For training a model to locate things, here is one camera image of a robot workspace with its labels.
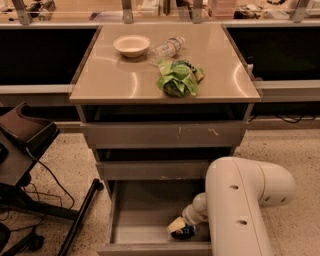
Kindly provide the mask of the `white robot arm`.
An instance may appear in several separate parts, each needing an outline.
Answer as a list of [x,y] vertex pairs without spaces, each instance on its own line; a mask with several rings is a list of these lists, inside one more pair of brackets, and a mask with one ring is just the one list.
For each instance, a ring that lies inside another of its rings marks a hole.
[[274,256],[261,209],[290,203],[295,191],[294,177],[280,165],[222,157],[210,164],[205,191],[167,230],[187,238],[206,222],[213,256]]

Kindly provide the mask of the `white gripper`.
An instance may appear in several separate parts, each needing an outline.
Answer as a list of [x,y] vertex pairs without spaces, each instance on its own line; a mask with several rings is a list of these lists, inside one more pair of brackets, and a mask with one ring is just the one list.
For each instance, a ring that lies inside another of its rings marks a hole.
[[192,203],[184,208],[182,211],[182,217],[177,217],[167,226],[167,231],[169,233],[182,233],[186,224],[194,226],[201,222],[207,222],[208,213],[206,194],[198,194],[193,199]]

